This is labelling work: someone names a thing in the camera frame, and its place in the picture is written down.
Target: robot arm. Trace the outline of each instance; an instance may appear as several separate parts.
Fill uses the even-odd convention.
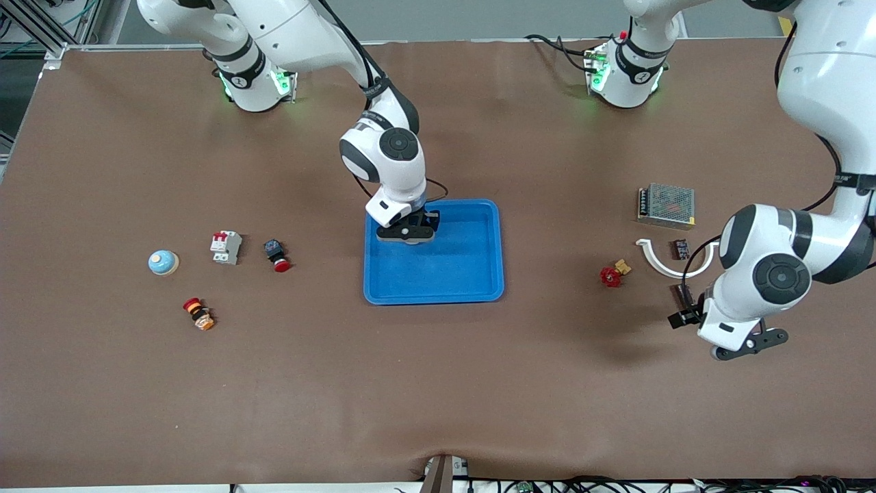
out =
[[[156,31],[204,45],[242,110],[270,110],[290,93],[288,83],[283,87],[285,75],[253,44],[240,20],[217,12],[211,0],[137,0],[137,7]]]
[[[749,205],[724,227],[726,269],[703,294],[697,334],[738,351],[760,320],[795,306],[812,281],[863,272],[873,251],[868,221],[876,189],[876,4],[799,0],[797,37],[781,74],[779,103],[843,158],[828,215]]]
[[[585,65],[590,91],[619,108],[643,104],[663,74],[663,65],[680,27],[677,14],[709,0],[624,0],[630,28],[624,38],[609,39]]]
[[[365,207],[381,225],[378,237],[431,240],[439,216],[423,209],[426,164],[417,110],[340,19],[329,23],[309,0],[229,0],[236,16],[216,13],[212,1],[138,0],[138,6],[164,34],[198,39],[222,70],[226,86],[234,89],[235,102],[248,111],[270,109],[280,100],[273,84],[278,70],[344,68],[368,103],[343,135],[341,156],[353,175],[381,185]],[[270,105],[265,95],[274,97]],[[261,104],[248,104],[252,99]]]
[[[431,240],[438,214],[423,210],[426,162],[413,104],[340,19],[335,18],[337,25],[329,23],[309,0],[230,0],[229,4],[277,66],[309,72],[337,65],[356,80],[368,103],[341,138],[343,163],[358,178],[380,183],[365,207],[381,225],[379,238],[408,243]]]

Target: blue tray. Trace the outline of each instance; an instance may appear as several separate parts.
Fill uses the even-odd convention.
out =
[[[505,291],[498,207],[486,199],[441,200],[438,233],[428,243],[380,241],[365,218],[364,294],[372,304],[496,301]]]

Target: brown table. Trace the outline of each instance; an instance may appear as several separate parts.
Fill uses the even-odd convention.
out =
[[[829,185],[776,103],[779,47],[683,41],[631,111],[544,46],[374,47],[420,109],[429,174],[502,215],[504,297],[421,307],[363,298],[366,198],[337,155],[363,99],[344,72],[253,115],[197,52],[68,53],[0,187],[0,486],[395,481],[439,453],[518,478],[876,475],[876,276],[816,285],[772,318],[785,346],[719,363],[670,330],[674,282],[633,244],[665,257],[683,236],[632,220],[650,182],[696,189],[692,246]],[[219,229],[246,235],[236,267],[211,261]],[[158,248],[181,258],[169,278],[146,268]],[[604,288],[621,257],[632,274]]]

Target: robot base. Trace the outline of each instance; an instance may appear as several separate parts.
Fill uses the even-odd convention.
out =
[[[606,103],[619,108],[635,108],[643,104],[657,90],[663,70],[661,68],[653,77],[653,82],[634,84],[627,74],[614,67],[615,51],[619,44],[610,40],[600,46],[584,52],[584,67],[592,68],[594,73],[588,73],[587,90],[591,94],[601,96]]]

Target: wire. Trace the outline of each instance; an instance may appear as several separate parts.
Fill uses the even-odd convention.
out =
[[[563,44],[562,38],[560,36],[556,37],[556,42],[560,45],[563,54],[566,55],[566,60],[568,60],[569,63],[571,63],[575,68],[587,74],[595,74],[597,72],[594,68],[587,68],[584,65],[578,65],[577,63],[575,63],[575,61],[572,60],[571,55],[569,55],[569,50],[566,49],[566,45]]]
[[[540,34],[530,34],[529,36],[524,36],[524,39],[538,39],[540,41],[544,41],[544,43],[546,45],[552,47],[554,50],[563,51],[562,47],[560,47],[559,45],[555,44],[550,39],[545,38],[544,36],[542,36]],[[577,51],[577,50],[566,50],[566,51],[568,51],[570,54],[573,54],[573,55],[584,56],[584,51]]]
[[[353,178],[356,179],[356,183],[358,183],[359,188],[362,189],[363,192],[365,192],[365,195],[367,195],[368,198],[374,197],[374,194],[372,194],[370,191],[368,191],[368,189],[365,188],[365,184],[362,183],[361,178],[359,178],[356,175],[353,175]],[[434,183],[435,185],[438,185],[439,187],[441,187],[443,190],[443,192],[439,196],[435,196],[435,197],[427,199],[426,204],[429,204],[432,202],[438,202],[439,200],[447,198],[447,196],[450,195],[450,190],[448,190],[448,188],[446,186],[444,186],[444,183],[438,182],[437,180],[433,180],[432,178],[428,178],[428,177],[426,178],[426,182]]]
[[[359,188],[362,189],[363,192],[365,192],[365,195],[367,195],[368,198],[372,198],[372,197],[374,197],[374,194],[372,194],[370,191],[368,191],[368,189],[365,188],[364,183],[362,183],[362,180],[359,179],[358,176],[353,175],[353,178],[356,178],[356,183],[359,184]]]
[[[374,85],[374,74],[371,72],[371,65],[374,65],[374,68],[378,71],[378,75],[381,78],[386,77],[386,73],[368,55],[368,52],[366,52],[365,48],[362,47],[362,43],[360,43],[359,40],[356,39],[356,36],[353,36],[353,33],[350,32],[350,29],[347,28],[347,25],[344,24],[344,22],[341,20],[341,18],[337,16],[337,14],[335,14],[335,11],[332,10],[331,5],[329,5],[326,0],[319,0],[319,2],[326,10],[326,12],[328,12],[328,14],[335,20],[335,24],[337,24],[337,26],[341,28],[341,31],[344,33],[344,35],[347,36],[356,51],[359,52],[359,56],[362,57],[362,63],[365,65],[365,73],[368,75],[368,87]]]
[[[3,58],[5,58],[5,57],[7,57],[7,56],[9,56],[9,55],[11,55],[11,54],[14,54],[15,52],[17,52],[17,51],[19,51],[19,50],[21,50],[21,49],[24,49],[25,47],[29,46],[29,45],[32,44],[32,43],[33,43],[33,40],[31,39],[30,41],[27,41],[27,42],[22,43],[22,44],[20,44],[20,45],[14,47],[14,48],[12,48],[12,49],[10,49],[10,50],[7,50],[7,51],[4,51],[4,52],[0,53],[0,60],[2,60]]]
[[[68,25],[71,22],[75,21],[77,18],[84,16],[85,14],[88,13],[88,11],[90,11],[92,8],[94,8],[94,6],[97,4],[98,1],[99,0],[90,0],[87,4],[85,4],[85,7],[82,7],[82,10],[79,11],[78,14],[72,16],[70,19],[67,20],[67,22],[63,23],[62,25]]]
[[[441,194],[437,197],[434,197],[434,198],[427,199],[426,204],[428,204],[430,202],[438,202],[439,200],[447,198],[447,196],[450,195],[450,190],[448,190],[447,187],[445,187],[443,183],[437,182],[436,180],[433,180],[432,178],[428,178],[428,177],[426,178],[426,181],[429,183],[434,183],[435,185],[438,185],[439,187],[441,187],[444,190],[443,194]]]
[[[684,264],[684,270],[682,271],[682,301],[684,301],[684,308],[686,308],[688,311],[693,313],[694,317],[696,317],[696,321],[699,323],[703,322],[703,314],[700,313],[698,311],[698,309],[697,310],[694,309],[694,307],[692,306],[693,300],[688,298],[688,284],[687,284],[688,271],[690,271],[690,264],[691,264],[691,262],[694,261],[694,257],[696,257],[696,255],[699,254],[701,250],[703,250],[706,246],[708,246],[709,243],[711,243],[712,241],[717,241],[720,238],[721,238],[721,235],[719,234],[715,238],[707,239],[705,243],[698,246],[696,248],[696,250],[694,250],[694,253],[692,253],[688,257],[688,263]]]
[[[785,52],[788,50],[788,46],[791,46],[791,39],[794,37],[794,33],[797,32],[797,23],[791,26],[791,31],[788,33],[788,37],[785,38],[785,44],[782,45],[781,51],[779,52],[779,58],[775,60],[775,70],[773,71],[773,79],[775,80],[775,87],[779,87],[779,69],[781,67],[781,61],[785,58]]]
[[[581,70],[582,72],[585,72],[588,74],[595,74],[596,73],[596,70],[594,70],[593,68],[587,68],[584,65],[578,65],[574,60],[572,60],[572,55],[584,56],[585,53],[587,52],[587,50],[579,51],[579,50],[570,50],[570,49],[566,48],[565,43],[562,42],[562,36],[557,36],[555,43],[553,41],[551,41],[550,39],[545,38],[544,36],[542,36],[540,34],[530,34],[530,35],[524,37],[524,39],[538,39],[540,41],[544,41],[545,44],[552,47],[554,50],[561,51],[564,55],[566,55],[566,60],[568,60],[569,63],[571,63],[578,70]]]

